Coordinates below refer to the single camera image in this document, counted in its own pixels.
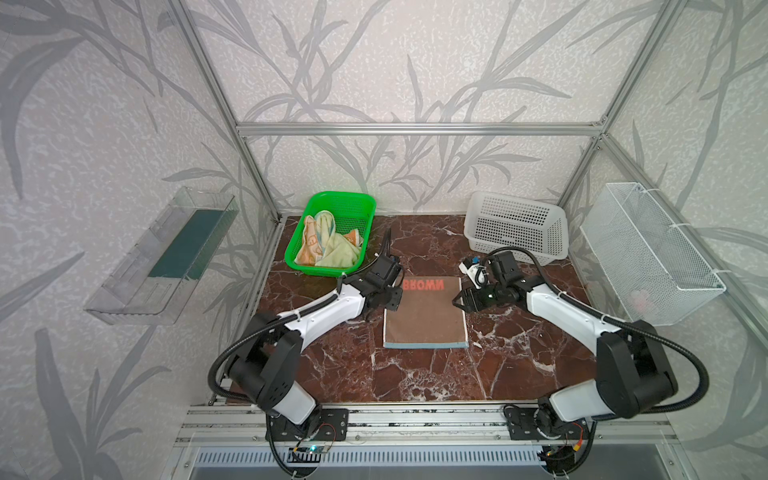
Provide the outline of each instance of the white plastic basket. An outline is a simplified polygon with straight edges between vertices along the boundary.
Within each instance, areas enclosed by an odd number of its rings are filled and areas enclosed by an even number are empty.
[[[464,219],[469,248],[488,253],[499,247],[523,247],[541,265],[568,255],[568,223],[556,205],[489,192],[474,192]],[[515,252],[518,262],[531,263]]]
[[[606,184],[581,231],[633,321],[672,325],[725,291],[641,184]]]

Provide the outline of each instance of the crumpled cloth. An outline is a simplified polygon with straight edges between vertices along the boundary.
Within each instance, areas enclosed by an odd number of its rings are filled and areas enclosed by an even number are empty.
[[[294,260],[298,265],[348,268],[360,258],[362,236],[355,229],[336,232],[336,219],[328,210],[304,217],[302,245]]]

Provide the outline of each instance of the green plastic basket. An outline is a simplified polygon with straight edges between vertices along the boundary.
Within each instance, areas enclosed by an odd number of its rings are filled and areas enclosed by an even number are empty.
[[[305,266],[297,265],[294,262],[296,255],[301,250],[302,233],[304,232],[304,218],[307,215],[313,217],[318,212],[328,210],[336,218],[336,232],[345,235],[354,229],[357,229],[362,235],[362,246],[360,247],[360,258],[357,264],[348,268],[331,268],[328,266]],[[371,235],[371,224],[373,215],[376,213],[376,199],[370,195],[352,194],[350,192],[320,192],[310,198],[306,205],[304,213],[296,225],[296,231],[288,243],[286,249],[286,263],[289,267],[307,275],[315,276],[333,276],[339,277],[342,273],[351,273],[360,268],[366,256],[368,239]]]

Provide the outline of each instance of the white metal mesh basket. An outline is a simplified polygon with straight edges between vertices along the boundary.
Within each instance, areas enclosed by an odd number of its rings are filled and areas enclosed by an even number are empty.
[[[523,247],[541,265],[568,255],[568,223],[563,209],[525,198],[474,192],[464,219],[464,236],[475,252]],[[524,253],[515,252],[515,259],[531,263]]]
[[[640,184],[606,184],[581,231],[633,321],[672,325],[725,291]]]

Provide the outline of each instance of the wall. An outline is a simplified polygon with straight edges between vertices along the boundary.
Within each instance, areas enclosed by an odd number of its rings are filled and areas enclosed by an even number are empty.
[[[661,5],[187,3],[239,122],[597,121]],[[284,212],[333,188],[370,193],[383,211],[451,212],[475,190],[556,199],[587,140],[271,137],[252,148]]]
[[[273,229],[164,2],[0,5],[0,478],[156,478]],[[173,326],[83,311],[176,190],[240,206]]]
[[[768,2],[688,2],[611,134],[699,234],[768,304]],[[598,155],[567,212],[577,229],[606,181],[625,181]],[[571,245],[588,292],[621,306],[583,240]],[[660,330],[707,365],[712,385],[694,408],[670,414],[700,478],[763,478],[768,468],[765,350],[722,298]],[[695,372],[672,358],[681,390]]]

